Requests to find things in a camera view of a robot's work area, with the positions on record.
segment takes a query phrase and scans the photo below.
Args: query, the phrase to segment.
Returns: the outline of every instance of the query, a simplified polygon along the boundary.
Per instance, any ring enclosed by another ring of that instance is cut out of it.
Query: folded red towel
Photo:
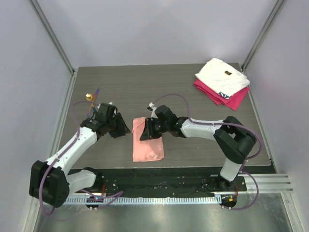
[[[206,95],[217,105],[226,105],[227,107],[231,108],[232,110],[237,110],[240,106],[242,100],[247,95],[249,91],[249,87],[245,87],[242,90],[235,93],[233,96],[231,96],[229,99],[225,99],[218,95],[215,91],[213,91],[211,88],[209,88],[207,85],[205,85],[200,80],[196,80],[193,84],[198,90],[206,93]]]

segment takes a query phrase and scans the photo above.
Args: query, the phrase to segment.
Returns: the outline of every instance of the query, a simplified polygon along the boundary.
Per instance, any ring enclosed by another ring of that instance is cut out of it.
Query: white cloth
[[[244,74],[217,58],[208,61],[195,76],[225,99],[250,84]]]

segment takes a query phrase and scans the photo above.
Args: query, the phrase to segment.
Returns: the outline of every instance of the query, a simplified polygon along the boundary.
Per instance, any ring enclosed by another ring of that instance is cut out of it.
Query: gray table surface
[[[148,117],[150,102],[167,93],[180,93],[190,104],[191,117],[200,120],[220,120],[235,116],[244,125],[260,130],[253,107],[247,95],[237,111],[226,106],[215,105],[204,93],[193,86],[195,73],[203,64],[143,65],[79,68],[70,103],[85,99],[86,93],[94,93],[100,88],[96,100],[113,102],[127,126],[132,130],[136,117]],[[186,105],[181,98],[170,96],[158,102],[165,104],[177,116],[187,116]],[[81,122],[86,118],[88,105],[76,107],[76,115]],[[63,146],[76,132],[71,110],[68,112],[60,146]],[[165,157],[160,161],[133,162],[132,134],[111,138],[108,134],[91,146],[76,162],[73,168],[145,168],[145,167],[197,167],[222,166],[225,156],[215,141],[201,138],[175,138],[163,135]],[[270,165],[266,150],[248,165]]]

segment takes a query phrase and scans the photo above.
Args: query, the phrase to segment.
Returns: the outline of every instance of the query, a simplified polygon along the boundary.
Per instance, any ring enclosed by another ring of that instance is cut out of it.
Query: folded pink cloth
[[[145,117],[133,119],[133,162],[156,161],[164,158],[162,137],[140,141],[145,128]]]
[[[231,108],[232,110],[238,109],[242,100],[244,99],[244,97],[247,95],[247,93],[249,91],[249,87],[245,87],[242,90],[235,93],[229,99],[225,99],[198,79],[194,82],[193,85],[198,90],[206,93],[206,95],[217,105],[223,104],[223,105],[226,105],[227,107]]]

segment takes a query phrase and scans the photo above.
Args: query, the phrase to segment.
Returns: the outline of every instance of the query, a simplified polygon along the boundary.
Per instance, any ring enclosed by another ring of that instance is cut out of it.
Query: gold ball
[[[92,96],[91,93],[87,93],[85,97],[86,97],[87,101],[92,101],[93,100],[93,96]]]

